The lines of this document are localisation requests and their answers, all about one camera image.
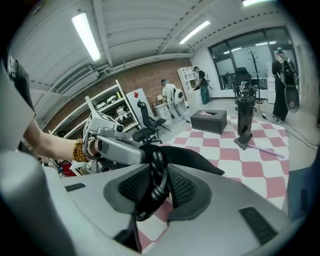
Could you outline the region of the white air conditioner unit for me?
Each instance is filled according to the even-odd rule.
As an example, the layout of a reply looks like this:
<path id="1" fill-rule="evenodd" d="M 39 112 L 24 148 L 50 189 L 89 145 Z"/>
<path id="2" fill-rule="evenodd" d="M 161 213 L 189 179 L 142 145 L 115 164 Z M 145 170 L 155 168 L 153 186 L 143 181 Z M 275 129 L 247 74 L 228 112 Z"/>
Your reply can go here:
<path id="1" fill-rule="evenodd" d="M 99 76 L 99 72 L 94 70 L 92 65 L 84 65 L 57 81 L 52 91 L 60 95 L 72 96 L 97 81 Z"/>

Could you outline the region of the small black stand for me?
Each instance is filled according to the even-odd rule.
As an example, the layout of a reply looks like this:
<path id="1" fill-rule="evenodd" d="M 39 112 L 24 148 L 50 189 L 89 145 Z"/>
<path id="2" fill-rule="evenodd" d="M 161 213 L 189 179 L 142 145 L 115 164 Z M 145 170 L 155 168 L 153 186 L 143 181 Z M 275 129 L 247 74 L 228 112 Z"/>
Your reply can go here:
<path id="1" fill-rule="evenodd" d="M 253 135 L 250 131 L 244 132 L 234 142 L 243 150 L 247 148 L 248 143 L 252 139 Z"/>

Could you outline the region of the black tissue box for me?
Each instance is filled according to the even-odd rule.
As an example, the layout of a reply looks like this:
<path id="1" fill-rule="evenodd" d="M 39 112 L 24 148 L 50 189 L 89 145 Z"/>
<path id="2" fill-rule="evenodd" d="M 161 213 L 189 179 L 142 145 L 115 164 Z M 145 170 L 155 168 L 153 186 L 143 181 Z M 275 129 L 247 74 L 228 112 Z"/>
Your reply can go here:
<path id="1" fill-rule="evenodd" d="M 190 117 L 195 130 L 221 135 L 227 125 L 226 110 L 199 110 Z"/>

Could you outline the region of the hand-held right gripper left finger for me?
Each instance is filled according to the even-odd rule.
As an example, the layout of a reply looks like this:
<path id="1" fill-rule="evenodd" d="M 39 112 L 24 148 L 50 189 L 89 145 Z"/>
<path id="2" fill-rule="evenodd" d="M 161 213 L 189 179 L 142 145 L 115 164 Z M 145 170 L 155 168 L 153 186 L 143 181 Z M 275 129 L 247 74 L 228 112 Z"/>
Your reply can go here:
<path id="1" fill-rule="evenodd" d="M 148 167 L 148 164 L 140 163 L 108 172 L 67 177 L 62 179 L 62 184 L 64 186 L 77 183 L 85 185 L 83 188 L 69 192 L 71 199 L 89 221 L 107 236 L 114 238 L 120 231 L 128 228 L 135 203 L 121 194 L 114 195 L 118 189 L 113 188 L 107 192 L 107 195 L 112 200 L 118 200 L 116 203 L 118 208 L 126 209 L 126 212 L 119 212 L 105 198 L 105 186 L 117 178 L 126 180 Z"/>

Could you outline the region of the black cloth bag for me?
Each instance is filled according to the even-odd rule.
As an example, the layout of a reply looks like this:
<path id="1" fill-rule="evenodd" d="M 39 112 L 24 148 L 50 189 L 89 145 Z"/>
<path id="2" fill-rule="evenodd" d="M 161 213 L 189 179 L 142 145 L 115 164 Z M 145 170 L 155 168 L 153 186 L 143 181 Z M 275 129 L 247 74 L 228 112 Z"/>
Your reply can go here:
<path id="1" fill-rule="evenodd" d="M 153 144 L 143 144 L 139 147 L 145 153 L 145 162 L 150 163 L 153 152 L 161 152 L 166 165 L 175 164 L 189 168 L 198 169 L 207 173 L 223 176 L 225 172 L 214 166 L 204 156 L 191 149 L 176 146 L 157 146 Z"/>

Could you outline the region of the large dark-framed window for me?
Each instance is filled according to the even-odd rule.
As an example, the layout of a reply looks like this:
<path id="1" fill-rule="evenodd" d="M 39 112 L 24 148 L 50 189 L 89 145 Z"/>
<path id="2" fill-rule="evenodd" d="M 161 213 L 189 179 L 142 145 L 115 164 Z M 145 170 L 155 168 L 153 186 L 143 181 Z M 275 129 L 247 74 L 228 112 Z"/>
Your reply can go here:
<path id="1" fill-rule="evenodd" d="M 255 67 L 249 60 L 250 50 L 256 52 L 257 69 L 259 71 L 260 89 L 267 89 L 267 77 L 271 74 L 271 64 L 276 58 L 276 49 L 282 48 L 286 58 L 289 58 L 298 74 L 298 64 L 293 42 L 289 31 L 284 26 L 264 28 L 244 33 L 226 39 L 208 48 L 216 68 L 220 88 L 233 89 L 232 79 L 236 68 L 245 67 L 252 77 L 252 82 L 257 87 Z"/>

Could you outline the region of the white shelf unit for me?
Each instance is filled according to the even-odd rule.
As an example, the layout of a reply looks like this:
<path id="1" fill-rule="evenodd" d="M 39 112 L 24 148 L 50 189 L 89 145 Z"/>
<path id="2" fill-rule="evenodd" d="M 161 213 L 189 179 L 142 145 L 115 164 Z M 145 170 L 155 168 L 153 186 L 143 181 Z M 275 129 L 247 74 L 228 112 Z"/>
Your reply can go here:
<path id="1" fill-rule="evenodd" d="M 122 125 L 125 133 L 141 127 L 117 80 L 115 81 L 115 85 L 99 92 L 89 99 L 97 111 L 112 117 Z M 67 114 L 53 128 L 50 128 L 48 132 L 53 135 L 59 135 L 65 139 L 77 139 L 82 137 L 83 129 L 90 112 L 87 103 L 83 102 Z"/>

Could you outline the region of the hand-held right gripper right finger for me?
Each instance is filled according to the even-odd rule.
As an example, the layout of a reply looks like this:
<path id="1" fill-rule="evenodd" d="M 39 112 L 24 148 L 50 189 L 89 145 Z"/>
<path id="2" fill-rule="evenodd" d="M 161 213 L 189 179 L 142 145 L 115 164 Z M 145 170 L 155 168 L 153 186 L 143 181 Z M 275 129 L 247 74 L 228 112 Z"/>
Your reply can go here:
<path id="1" fill-rule="evenodd" d="M 272 256 L 288 217 L 246 185 L 170 164 L 173 210 L 157 256 Z"/>

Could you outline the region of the person's left forearm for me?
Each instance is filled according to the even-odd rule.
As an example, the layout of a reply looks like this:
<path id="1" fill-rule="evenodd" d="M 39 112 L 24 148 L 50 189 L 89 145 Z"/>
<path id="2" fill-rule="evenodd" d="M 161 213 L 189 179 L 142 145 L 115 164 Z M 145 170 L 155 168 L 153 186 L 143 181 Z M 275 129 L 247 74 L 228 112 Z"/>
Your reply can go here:
<path id="1" fill-rule="evenodd" d="M 74 160 L 73 151 L 76 141 L 43 132 L 34 118 L 23 137 L 39 156 L 55 160 Z"/>

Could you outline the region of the black coat rack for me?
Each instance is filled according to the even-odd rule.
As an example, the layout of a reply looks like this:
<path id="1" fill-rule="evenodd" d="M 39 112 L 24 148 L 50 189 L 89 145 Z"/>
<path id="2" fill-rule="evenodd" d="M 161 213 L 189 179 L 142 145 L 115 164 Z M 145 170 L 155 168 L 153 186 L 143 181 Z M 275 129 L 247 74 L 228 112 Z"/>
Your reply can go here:
<path id="1" fill-rule="evenodd" d="M 258 67 L 257 67 L 257 59 L 258 57 L 255 57 L 255 54 L 256 52 L 253 52 L 252 50 L 250 50 L 249 52 L 251 58 L 249 58 L 248 60 L 250 60 L 253 65 L 254 65 L 254 73 L 256 75 L 256 80 L 257 80 L 257 92 L 258 92 L 258 97 L 256 98 L 256 103 L 259 104 L 259 105 L 262 105 L 264 102 L 263 102 L 263 99 L 261 98 L 261 88 L 260 88 L 260 78 L 259 78 L 259 71 L 258 71 Z"/>

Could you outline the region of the person's left hand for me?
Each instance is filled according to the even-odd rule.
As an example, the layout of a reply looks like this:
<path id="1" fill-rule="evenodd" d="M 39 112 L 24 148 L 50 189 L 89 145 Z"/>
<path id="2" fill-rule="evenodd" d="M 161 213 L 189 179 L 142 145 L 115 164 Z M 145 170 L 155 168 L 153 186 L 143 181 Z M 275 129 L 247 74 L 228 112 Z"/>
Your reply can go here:
<path id="1" fill-rule="evenodd" d="M 99 141 L 98 140 L 90 140 L 87 146 L 87 152 L 90 156 L 98 156 L 99 155 Z"/>

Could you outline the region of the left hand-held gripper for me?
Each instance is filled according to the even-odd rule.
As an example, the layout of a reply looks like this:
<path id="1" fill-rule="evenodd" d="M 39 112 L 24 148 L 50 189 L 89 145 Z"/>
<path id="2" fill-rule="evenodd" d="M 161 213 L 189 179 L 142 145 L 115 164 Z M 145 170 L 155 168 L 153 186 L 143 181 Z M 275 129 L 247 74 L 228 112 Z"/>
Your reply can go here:
<path id="1" fill-rule="evenodd" d="M 99 154 L 112 162 L 132 166 L 146 161 L 142 144 L 124 138 L 124 126 L 102 112 L 92 111 L 83 128 L 83 153 L 88 151 L 90 141 L 98 141 Z"/>

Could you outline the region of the long ceiling light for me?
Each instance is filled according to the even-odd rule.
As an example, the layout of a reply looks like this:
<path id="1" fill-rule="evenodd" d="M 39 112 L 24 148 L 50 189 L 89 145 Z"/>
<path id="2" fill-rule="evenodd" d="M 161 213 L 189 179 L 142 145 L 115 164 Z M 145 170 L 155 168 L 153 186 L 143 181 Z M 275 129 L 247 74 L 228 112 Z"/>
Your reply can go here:
<path id="1" fill-rule="evenodd" d="M 94 39 L 87 14 L 81 12 L 74 16 L 71 21 L 91 59 L 94 62 L 99 61 L 101 59 L 101 54 Z"/>
<path id="2" fill-rule="evenodd" d="M 194 30 L 192 30 L 187 36 L 185 36 L 180 42 L 179 44 L 182 45 L 184 43 L 186 43 L 190 38 L 192 38 L 195 34 L 197 34 L 198 32 L 200 32 L 202 29 L 204 29 L 205 27 L 207 27 L 208 25 L 210 25 L 211 23 L 206 20 L 205 22 L 203 22 L 202 24 L 200 24 L 198 27 L 196 27 Z"/>
<path id="3" fill-rule="evenodd" d="M 242 0 L 242 5 L 244 7 L 260 4 L 260 3 L 265 3 L 265 2 L 272 2 L 275 0 Z"/>

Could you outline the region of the pink white checkered tablecloth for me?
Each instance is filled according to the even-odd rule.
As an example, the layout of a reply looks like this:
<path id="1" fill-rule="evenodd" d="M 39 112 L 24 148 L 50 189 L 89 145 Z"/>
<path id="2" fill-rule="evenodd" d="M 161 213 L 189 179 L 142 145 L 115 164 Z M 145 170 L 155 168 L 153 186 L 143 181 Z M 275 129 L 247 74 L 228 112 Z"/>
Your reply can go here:
<path id="1" fill-rule="evenodd" d="M 283 127 L 254 120 L 251 145 L 282 154 L 285 158 L 247 147 L 241 149 L 235 142 L 237 119 L 227 117 L 222 134 L 193 129 L 188 126 L 165 146 L 190 149 L 201 154 L 215 167 L 225 172 L 224 176 L 236 180 L 267 200 L 288 216 L 286 192 L 289 179 L 289 142 Z"/>

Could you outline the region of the white arched cabinet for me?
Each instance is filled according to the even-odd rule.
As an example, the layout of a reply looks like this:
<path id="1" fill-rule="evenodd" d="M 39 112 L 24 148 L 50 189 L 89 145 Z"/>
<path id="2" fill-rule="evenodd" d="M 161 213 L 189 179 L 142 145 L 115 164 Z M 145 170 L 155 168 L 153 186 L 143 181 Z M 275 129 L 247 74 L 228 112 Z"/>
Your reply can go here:
<path id="1" fill-rule="evenodd" d="M 203 106 L 201 91 L 198 85 L 199 77 L 196 72 L 194 72 L 194 67 L 182 67 L 177 70 L 180 82 L 182 84 L 186 100 L 190 107 Z M 212 89 L 210 78 L 207 73 L 206 79 L 208 81 L 208 91 Z"/>

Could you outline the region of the black office chair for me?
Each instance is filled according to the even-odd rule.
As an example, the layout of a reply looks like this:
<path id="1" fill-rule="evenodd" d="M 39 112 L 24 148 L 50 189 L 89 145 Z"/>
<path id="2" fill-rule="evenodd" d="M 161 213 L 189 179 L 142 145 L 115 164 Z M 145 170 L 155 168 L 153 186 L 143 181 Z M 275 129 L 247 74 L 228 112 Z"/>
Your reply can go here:
<path id="1" fill-rule="evenodd" d="M 151 143 L 160 143 L 162 144 L 163 141 L 160 139 L 159 131 L 155 128 L 151 127 L 151 122 L 149 120 L 148 110 L 145 106 L 140 105 L 141 113 L 142 113 L 142 123 L 144 125 L 143 128 L 137 130 L 133 135 L 133 141 L 137 143 L 143 144 L 151 144 Z"/>
<path id="2" fill-rule="evenodd" d="M 157 120 L 153 119 L 152 117 L 149 117 L 149 121 L 151 124 L 151 127 L 154 128 L 156 131 L 158 131 L 158 127 L 162 127 L 166 130 L 168 130 L 169 132 L 171 132 L 170 129 L 168 129 L 167 127 L 164 126 L 165 122 L 167 121 L 164 118 L 159 118 Z"/>

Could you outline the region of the white panel with red diamond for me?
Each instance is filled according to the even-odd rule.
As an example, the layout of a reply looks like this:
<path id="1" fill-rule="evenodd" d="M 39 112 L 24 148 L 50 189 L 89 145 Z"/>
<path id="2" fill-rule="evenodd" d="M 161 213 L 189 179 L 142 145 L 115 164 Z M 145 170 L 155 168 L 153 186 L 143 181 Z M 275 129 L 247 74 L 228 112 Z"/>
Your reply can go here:
<path id="1" fill-rule="evenodd" d="M 138 120 L 143 117 L 140 105 L 146 107 L 149 116 L 153 115 L 152 109 L 142 88 L 138 88 L 127 93 L 126 97 Z"/>

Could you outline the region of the white desk with drawers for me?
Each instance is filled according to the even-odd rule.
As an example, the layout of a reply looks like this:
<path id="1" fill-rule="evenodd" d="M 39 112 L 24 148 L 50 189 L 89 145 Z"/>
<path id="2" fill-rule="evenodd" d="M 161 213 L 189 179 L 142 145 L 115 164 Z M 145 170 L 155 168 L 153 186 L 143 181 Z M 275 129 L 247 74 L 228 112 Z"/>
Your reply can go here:
<path id="1" fill-rule="evenodd" d="M 165 119 L 165 125 L 172 125 L 187 118 L 183 107 L 171 103 L 162 103 L 153 107 L 159 119 Z"/>

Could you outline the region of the black gaming chair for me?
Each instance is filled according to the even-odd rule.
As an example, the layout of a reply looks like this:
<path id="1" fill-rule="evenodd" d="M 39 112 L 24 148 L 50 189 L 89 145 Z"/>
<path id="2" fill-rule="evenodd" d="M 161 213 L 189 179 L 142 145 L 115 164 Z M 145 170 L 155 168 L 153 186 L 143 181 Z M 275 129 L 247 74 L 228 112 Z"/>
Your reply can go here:
<path id="1" fill-rule="evenodd" d="M 233 76 L 234 96 L 235 104 L 238 105 L 237 99 L 241 97 L 251 97 L 256 100 L 257 90 L 252 83 L 252 76 L 249 74 L 245 67 L 239 67 L 235 69 L 235 75 Z M 237 114 L 240 113 L 239 107 L 236 106 L 235 110 Z"/>

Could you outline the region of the thin pink rod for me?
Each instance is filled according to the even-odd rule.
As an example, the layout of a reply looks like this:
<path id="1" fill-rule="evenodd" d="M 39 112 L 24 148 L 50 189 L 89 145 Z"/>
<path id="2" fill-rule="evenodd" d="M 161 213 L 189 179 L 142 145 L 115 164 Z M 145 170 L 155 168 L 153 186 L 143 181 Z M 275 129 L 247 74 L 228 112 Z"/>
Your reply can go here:
<path id="1" fill-rule="evenodd" d="M 253 149 L 257 149 L 261 152 L 265 152 L 265 153 L 268 153 L 268 154 L 271 154 L 271 155 L 274 155 L 274 156 L 277 156 L 277 157 L 280 157 L 280 158 L 285 158 L 284 155 L 280 154 L 280 153 L 277 153 L 277 152 L 274 152 L 270 149 L 265 149 L 265 148 L 261 148 L 261 147 L 258 147 L 256 145 L 253 145 L 253 144 L 248 144 L 247 147 L 250 147 L 250 148 L 253 148 Z"/>

